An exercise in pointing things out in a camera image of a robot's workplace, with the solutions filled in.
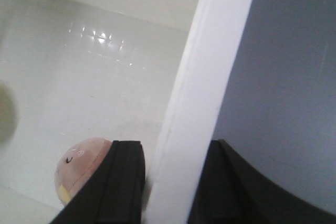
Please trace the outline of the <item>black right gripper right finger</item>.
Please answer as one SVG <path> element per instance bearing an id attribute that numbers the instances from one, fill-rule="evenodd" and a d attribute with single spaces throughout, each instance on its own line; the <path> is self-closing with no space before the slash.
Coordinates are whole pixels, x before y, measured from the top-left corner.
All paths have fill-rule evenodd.
<path id="1" fill-rule="evenodd" d="M 272 182 L 225 140 L 212 140 L 187 222 L 335 223 L 335 215 Z"/>

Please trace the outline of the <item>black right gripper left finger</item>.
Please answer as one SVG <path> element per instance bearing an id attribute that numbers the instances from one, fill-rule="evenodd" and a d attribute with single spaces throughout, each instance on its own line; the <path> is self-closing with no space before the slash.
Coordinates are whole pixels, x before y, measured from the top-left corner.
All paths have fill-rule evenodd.
<path id="1" fill-rule="evenodd" d="M 52 223 L 141 223 L 144 184 L 141 142 L 113 141 L 100 166 Z"/>

